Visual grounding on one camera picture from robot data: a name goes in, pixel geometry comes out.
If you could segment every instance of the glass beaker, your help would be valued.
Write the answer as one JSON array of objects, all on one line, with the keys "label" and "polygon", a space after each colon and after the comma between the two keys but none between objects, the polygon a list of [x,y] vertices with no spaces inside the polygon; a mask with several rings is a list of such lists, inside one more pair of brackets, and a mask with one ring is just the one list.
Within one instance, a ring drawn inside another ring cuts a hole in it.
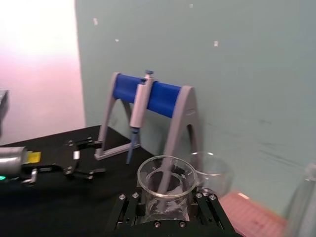
[{"label": "glass beaker", "polygon": [[142,223],[153,220],[188,220],[189,193],[196,187],[195,169],[170,156],[152,157],[137,171],[146,191],[146,214]]},{"label": "glass beaker", "polygon": [[190,164],[197,172],[197,191],[205,196],[210,193],[219,198],[230,190],[234,172],[222,159],[211,152],[195,152],[190,156]]}]

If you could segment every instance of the pipette stand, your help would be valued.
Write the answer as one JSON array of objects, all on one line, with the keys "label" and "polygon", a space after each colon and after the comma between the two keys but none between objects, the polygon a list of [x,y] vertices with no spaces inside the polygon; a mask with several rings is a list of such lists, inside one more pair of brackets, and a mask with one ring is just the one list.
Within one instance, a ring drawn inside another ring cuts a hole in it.
[{"label": "pipette stand", "polygon": [[[105,112],[105,119],[99,132],[99,142],[102,143],[102,148],[96,150],[95,157],[97,160],[128,151],[130,143],[105,150],[105,141],[110,115],[116,100],[120,99],[123,102],[128,121],[130,121],[130,103],[134,103],[137,85],[139,83],[141,83],[140,78],[114,73]],[[175,155],[181,136],[186,129],[188,129],[189,132],[192,152],[202,151],[197,100],[195,90],[192,86],[185,85],[179,87],[155,81],[152,86],[147,109],[171,118],[164,155]],[[134,148],[140,147],[140,145],[140,137],[138,137]]]}]

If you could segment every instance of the teal wall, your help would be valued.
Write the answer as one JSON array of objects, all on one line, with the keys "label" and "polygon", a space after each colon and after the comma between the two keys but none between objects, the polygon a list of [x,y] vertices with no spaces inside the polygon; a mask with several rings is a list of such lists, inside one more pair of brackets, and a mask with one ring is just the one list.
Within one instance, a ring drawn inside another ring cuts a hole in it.
[{"label": "teal wall", "polygon": [[[284,214],[315,158],[314,9],[314,0],[78,0],[87,126],[102,121],[113,72],[150,69],[192,85],[205,149],[234,168],[234,189]],[[169,122],[146,116],[143,146],[159,154]],[[125,122],[118,105],[111,126],[128,135]]]}]

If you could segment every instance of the pink surface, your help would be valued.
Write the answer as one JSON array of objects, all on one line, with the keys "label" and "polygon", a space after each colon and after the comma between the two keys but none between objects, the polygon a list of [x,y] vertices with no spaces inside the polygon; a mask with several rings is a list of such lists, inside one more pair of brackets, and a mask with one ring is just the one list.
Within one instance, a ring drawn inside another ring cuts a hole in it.
[{"label": "pink surface", "polygon": [[244,237],[282,237],[287,221],[240,192],[231,192],[220,203],[235,230]]},{"label": "pink surface", "polygon": [[0,144],[85,126],[73,0],[0,3]]}]

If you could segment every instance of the black tablecloth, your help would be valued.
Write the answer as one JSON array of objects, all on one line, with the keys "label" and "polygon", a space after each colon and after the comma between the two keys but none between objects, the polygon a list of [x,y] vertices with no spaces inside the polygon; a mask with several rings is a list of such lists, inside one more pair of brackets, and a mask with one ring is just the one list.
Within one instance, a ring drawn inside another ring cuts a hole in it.
[{"label": "black tablecloth", "polygon": [[[97,139],[99,126],[65,132],[10,144],[26,146],[31,151],[54,154],[69,140]],[[109,129],[109,147],[128,139]],[[102,236],[115,199],[120,193],[136,188],[139,165],[152,155],[135,149],[133,160],[126,165],[126,153],[96,161],[93,149],[81,152],[86,167],[98,165],[107,169],[104,177],[92,183],[68,181],[61,173],[41,174],[34,187],[18,183],[0,185],[0,237],[94,237]],[[69,159],[58,155],[57,159]]]}]

